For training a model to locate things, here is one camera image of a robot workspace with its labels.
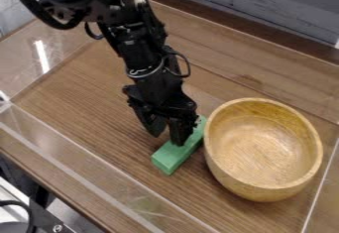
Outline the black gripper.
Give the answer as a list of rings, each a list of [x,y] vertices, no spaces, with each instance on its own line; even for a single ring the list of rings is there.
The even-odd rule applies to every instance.
[[[171,142],[183,146],[193,133],[197,104],[184,93],[183,83],[189,72],[183,73],[177,61],[128,65],[125,74],[133,81],[125,85],[129,107],[151,136],[159,137],[169,127]]]

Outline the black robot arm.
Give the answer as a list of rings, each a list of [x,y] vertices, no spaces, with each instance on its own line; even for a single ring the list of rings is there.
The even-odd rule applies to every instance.
[[[152,136],[169,133],[181,146],[193,133],[196,102],[183,91],[189,69],[181,69],[184,56],[167,44],[167,32],[148,0],[38,0],[49,15],[80,18],[97,24],[99,34],[123,59],[132,83],[123,87],[128,106]]]

